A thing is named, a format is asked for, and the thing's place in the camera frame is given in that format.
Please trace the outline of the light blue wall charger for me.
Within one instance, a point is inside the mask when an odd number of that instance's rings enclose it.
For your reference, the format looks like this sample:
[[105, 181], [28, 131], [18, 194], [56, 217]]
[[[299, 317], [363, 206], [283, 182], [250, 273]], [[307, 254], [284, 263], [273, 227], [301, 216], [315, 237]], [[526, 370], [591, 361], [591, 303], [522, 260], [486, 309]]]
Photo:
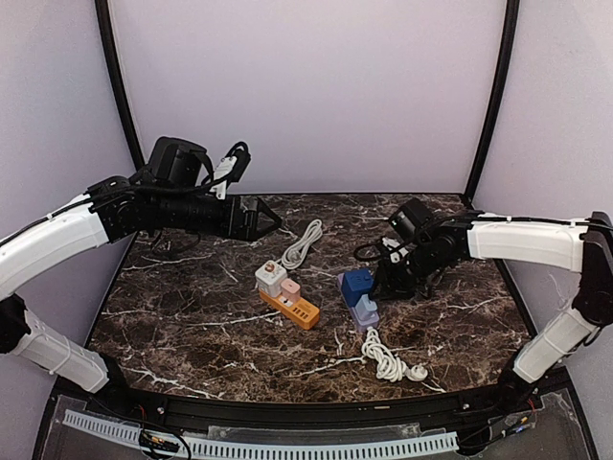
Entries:
[[377, 304], [368, 294], [363, 294], [354, 307], [356, 318], [361, 323], [377, 321], [379, 316]]

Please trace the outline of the purple power strip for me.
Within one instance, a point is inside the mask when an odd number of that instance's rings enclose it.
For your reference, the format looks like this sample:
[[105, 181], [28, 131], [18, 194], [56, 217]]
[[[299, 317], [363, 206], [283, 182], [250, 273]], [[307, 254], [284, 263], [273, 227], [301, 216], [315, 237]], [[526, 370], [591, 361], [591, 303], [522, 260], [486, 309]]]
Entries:
[[359, 298], [356, 298], [354, 294], [344, 288], [346, 284], [344, 278], [344, 273], [339, 274], [336, 284], [352, 317], [355, 329], [359, 333], [365, 333], [369, 328], [377, 329], [380, 317], [376, 301], [372, 300], [368, 293], [364, 293]]

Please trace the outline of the blue cube socket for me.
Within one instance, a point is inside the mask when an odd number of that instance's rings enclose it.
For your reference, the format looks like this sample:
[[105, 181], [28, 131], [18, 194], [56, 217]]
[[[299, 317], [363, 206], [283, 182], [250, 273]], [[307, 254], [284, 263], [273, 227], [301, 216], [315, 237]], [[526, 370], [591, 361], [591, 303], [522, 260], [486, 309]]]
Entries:
[[373, 284], [374, 279], [368, 268], [345, 272], [340, 290], [347, 306], [355, 307], [360, 298], [371, 291]]

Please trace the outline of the white cube socket adapter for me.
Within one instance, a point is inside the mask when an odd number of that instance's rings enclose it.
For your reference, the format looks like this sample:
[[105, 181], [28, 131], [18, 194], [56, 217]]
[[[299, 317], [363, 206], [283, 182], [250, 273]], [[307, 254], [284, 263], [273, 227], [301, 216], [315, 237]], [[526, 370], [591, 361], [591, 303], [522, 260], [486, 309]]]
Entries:
[[287, 278], [286, 269], [279, 263], [269, 260], [255, 272], [258, 289], [272, 298], [282, 294], [281, 284]]

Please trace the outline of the pink wall charger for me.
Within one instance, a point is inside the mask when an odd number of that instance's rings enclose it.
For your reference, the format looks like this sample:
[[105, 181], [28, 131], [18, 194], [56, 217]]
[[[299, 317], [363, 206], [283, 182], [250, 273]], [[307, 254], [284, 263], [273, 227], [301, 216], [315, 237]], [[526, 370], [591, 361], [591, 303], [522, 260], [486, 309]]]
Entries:
[[282, 296], [287, 299], [289, 302], [295, 303], [301, 298], [301, 286], [289, 279], [286, 278], [281, 282]]

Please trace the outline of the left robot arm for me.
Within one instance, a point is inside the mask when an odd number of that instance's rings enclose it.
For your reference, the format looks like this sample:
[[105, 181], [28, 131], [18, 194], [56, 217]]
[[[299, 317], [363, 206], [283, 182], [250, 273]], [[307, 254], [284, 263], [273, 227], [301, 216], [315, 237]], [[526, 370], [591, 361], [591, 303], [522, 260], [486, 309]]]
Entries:
[[236, 142], [213, 162], [206, 148], [162, 136], [132, 176], [110, 176], [1, 241], [1, 352], [22, 357], [95, 395], [115, 418], [135, 409], [115, 360], [90, 351], [45, 324], [18, 291], [30, 281], [140, 232], [175, 229], [197, 236], [254, 242], [281, 218], [257, 196], [232, 195], [251, 161]]

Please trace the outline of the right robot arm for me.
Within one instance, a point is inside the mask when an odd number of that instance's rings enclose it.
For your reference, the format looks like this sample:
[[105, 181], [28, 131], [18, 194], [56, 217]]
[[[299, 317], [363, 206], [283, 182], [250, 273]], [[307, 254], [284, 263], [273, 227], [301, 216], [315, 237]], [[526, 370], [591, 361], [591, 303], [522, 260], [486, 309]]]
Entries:
[[436, 277], [467, 261], [533, 265], [576, 276], [574, 295], [516, 353], [508, 378], [489, 393], [488, 406], [499, 416], [510, 415], [525, 401], [524, 385], [537, 383], [612, 324], [612, 218], [606, 212], [568, 219], [475, 209], [437, 215], [411, 198], [390, 215], [388, 223], [399, 243], [376, 245], [371, 291], [375, 299], [428, 294]]

